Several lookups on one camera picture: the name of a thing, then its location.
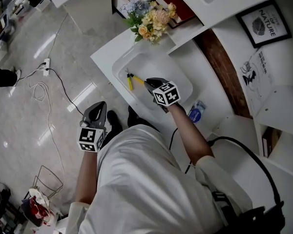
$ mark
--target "white t-shirt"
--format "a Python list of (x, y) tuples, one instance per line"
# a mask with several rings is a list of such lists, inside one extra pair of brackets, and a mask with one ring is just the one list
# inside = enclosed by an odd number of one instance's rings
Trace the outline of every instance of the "white t-shirt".
[(66, 234), (215, 233), (223, 227), (209, 182), (239, 215), (251, 199), (213, 157), (196, 163), (196, 180), (184, 174), (162, 135), (138, 125), (98, 153), (98, 189), (89, 206), (73, 203)]

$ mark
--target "blue package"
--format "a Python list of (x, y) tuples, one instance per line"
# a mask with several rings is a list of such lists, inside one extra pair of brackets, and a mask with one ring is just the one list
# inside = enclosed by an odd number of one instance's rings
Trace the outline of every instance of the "blue package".
[(206, 109), (206, 105), (198, 100), (191, 108), (190, 113), (189, 113), (189, 118), (193, 123), (197, 123), (202, 116), (202, 113)]

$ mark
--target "blue hydrangea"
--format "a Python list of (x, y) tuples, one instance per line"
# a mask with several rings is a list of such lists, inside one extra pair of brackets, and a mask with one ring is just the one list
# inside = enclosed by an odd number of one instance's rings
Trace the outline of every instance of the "blue hydrangea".
[(144, 16), (150, 9), (149, 3), (142, 0), (129, 0), (129, 3), (122, 5), (120, 8), (121, 12), (135, 13), (136, 17)]

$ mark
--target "black picture frame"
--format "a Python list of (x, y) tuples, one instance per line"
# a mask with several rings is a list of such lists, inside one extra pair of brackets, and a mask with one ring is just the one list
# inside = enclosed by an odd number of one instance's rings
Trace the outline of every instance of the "black picture frame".
[[(251, 12), (254, 12), (255, 10), (258, 10), (258, 9), (261, 9), (263, 7), (266, 7), (266, 6), (269, 6), (269, 5), (273, 5), (275, 7), (275, 10), (277, 11), (277, 13), (279, 14), (280, 16), (280, 19), (287, 31), (287, 34), (284, 35), (284, 36), (279, 36), (279, 37), (276, 37), (276, 38), (273, 38), (273, 39), (270, 39), (270, 40), (266, 40), (266, 41), (263, 41), (263, 42), (259, 42), (259, 43), (255, 43), (254, 42), (254, 39), (252, 37), (252, 35), (250, 34), (247, 26), (245, 25), (244, 21), (242, 20), (242, 17), (251, 13)], [(238, 13), (237, 15), (235, 15), (236, 18), (238, 19), (239, 23), (241, 24), (241, 26), (243, 27), (244, 31), (246, 32), (246, 34), (248, 35), (252, 45), (254, 48), (259, 48), (261, 46), (264, 46), (264, 45), (267, 45), (267, 44), (270, 44), (270, 43), (273, 43), (273, 42), (277, 42), (277, 41), (281, 41), (281, 40), (285, 40), (285, 39), (289, 39), (289, 38), (292, 38), (292, 34), (290, 32), (290, 29), (287, 25), (287, 23), (285, 22), (285, 19), (280, 11), (280, 8), (278, 6), (278, 4), (275, 2), (275, 0), (268, 0), (268, 1), (265, 1), (263, 3), (260, 3), (252, 8), (249, 8), (241, 13)]]

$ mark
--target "black pants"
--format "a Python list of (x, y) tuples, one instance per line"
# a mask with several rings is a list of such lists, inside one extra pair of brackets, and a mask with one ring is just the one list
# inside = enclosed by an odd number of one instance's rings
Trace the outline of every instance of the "black pants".
[(12, 87), (17, 79), (18, 76), (12, 71), (0, 69), (0, 87)]
[[(136, 125), (146, 125), (151, 128), (154, 128), (156, 131), (158, 131), (153, 125), (148, 123), (145, 119), (140, 118), (135, 112), (129, 112), (128, 121), (127, 121), (128, 127), (136, 126)], [(119, 125), (117, 127), (112, 127), (111, 132), (109, 132), (105, 138), (105, 140), (102, 143), (101, 149), (107, 145), (116, 135), (120, 134), (123, 131), (123, 128)]]

